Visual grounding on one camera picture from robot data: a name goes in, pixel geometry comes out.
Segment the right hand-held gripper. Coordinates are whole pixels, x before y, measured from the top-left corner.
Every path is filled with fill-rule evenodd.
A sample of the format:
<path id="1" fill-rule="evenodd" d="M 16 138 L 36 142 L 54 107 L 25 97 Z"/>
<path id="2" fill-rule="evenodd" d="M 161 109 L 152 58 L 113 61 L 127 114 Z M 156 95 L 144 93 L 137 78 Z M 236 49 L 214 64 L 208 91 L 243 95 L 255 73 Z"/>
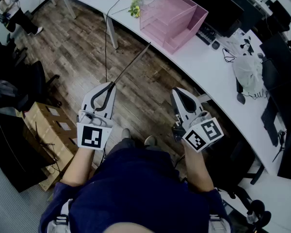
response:
<path id="1" fill-rule="evenodd" d="M 195 95 L 183 88 L 172 89 L 172 105 L 178 121 L 172 127 L 176 142 L 183 140 L 196 152 L 211 146 L 224 136 L 218 120 L 203 111 Z"/>

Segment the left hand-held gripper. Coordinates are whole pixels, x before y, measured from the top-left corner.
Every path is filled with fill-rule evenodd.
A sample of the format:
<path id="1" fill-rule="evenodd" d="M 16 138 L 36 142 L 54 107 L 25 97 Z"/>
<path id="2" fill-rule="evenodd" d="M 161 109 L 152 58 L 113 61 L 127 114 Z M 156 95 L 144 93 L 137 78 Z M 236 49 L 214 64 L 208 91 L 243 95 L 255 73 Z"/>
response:
<path id="1" fill-rule="evenodd" d="M 95 109 L 94 100 L 107 92 L 105 101 Z M 79 148 L 103 151 L 112 132 L 113 121 L 110 120 L 116 95 L 114 82 L 102 83 L 84 96 L 78 114 L 77 145 Z"/>

